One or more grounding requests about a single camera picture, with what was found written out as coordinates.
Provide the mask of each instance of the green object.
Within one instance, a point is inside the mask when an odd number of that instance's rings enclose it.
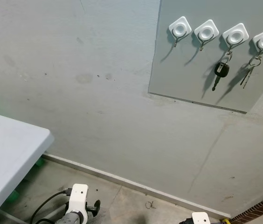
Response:
[[[14,191],[8,196],[8,198],[6,199],[6,201],[9,202],[9,203],[12,203],[12,202],[14,202],[16,199],[18,199],[19,195],[20,195],[20,194],[19,194],[17,191],[14,190]]]
[[[41,167],[43,164],[44,164],[44,159],[43,158],[39,158],[36,161],[36,163],[35,163],[35,165],[37,165],[38,167]]]

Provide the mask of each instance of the concrete floor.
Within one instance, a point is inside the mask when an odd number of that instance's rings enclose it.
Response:
[[[5,202],[1,209],[28,222],[43,201],[63,188],[72,187],[74,183],[88,184],[88,205],[93,205],[97,199],[101,201],[98,216],[93,218],[89,215],[90,224],[178,224],[191,217],[191,210],[47,160],[41,167],[34,166],[16,188],[19,198],[13,203]],[[39,218],[66,201],[66,196],[52,199],[40,210]],[[147,201],[153,201],[156,209],[147,209]],[[0,217],[0,224],[14,222]]]

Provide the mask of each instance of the key holder board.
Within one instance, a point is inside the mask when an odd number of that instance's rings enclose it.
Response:
[[[240,83],[247,73],[247,64],[258,53],[252,37],[263,32],[263,16],[259,16],[262,14],[263,8],[255,0],[234,0],[232,4],[216,0],[162,1],[148,91],[212,107],[250,111],[263,94],[263,57],[261,65],[253,69],[245,88]],[[199,52],[201,43],[192,34],[171,50],[175,39],[168,32],[168,25],[182,15],[190,22],[193,30],[211,18],[219,31],[229,30],[235,24],[242,23],[249,32],[249,39],[232,49],[228,75],[220,79],[215,91],[212,91],[217,76],[214,73],[215,66],[228,46],[223,36],[218,36]]]

